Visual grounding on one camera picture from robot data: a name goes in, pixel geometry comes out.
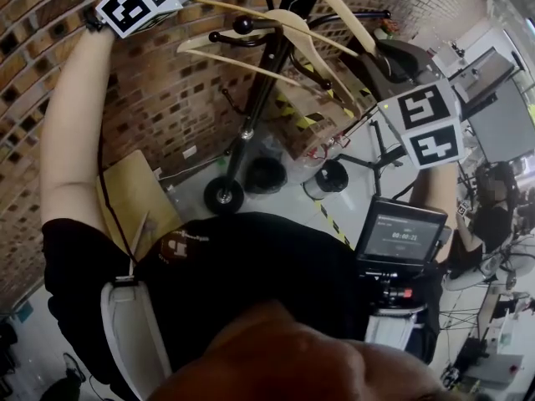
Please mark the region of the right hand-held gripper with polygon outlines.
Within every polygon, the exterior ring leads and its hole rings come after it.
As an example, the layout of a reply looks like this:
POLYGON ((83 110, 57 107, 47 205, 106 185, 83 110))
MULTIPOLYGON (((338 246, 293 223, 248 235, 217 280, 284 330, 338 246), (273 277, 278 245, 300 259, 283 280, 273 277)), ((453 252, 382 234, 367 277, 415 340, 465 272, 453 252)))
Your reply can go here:
POLYGON ((463 156, 460 110, 448 80, 430 55, 413 44, 380 40, 389 63, 385 77, 367 53, 342 53, 340 61, 376 98, 381 114, 413 165, 428 169, 463 156))

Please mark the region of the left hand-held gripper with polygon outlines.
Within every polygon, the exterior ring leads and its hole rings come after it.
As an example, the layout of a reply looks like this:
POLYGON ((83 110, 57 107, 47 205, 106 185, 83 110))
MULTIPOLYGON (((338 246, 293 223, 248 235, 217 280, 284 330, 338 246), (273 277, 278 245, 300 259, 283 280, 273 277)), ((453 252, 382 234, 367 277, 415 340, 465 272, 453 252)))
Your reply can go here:
POLYGON ((108 27, 120 38, 144 32, 183 9, 190 0, 101 0, 95 27, 108 27))

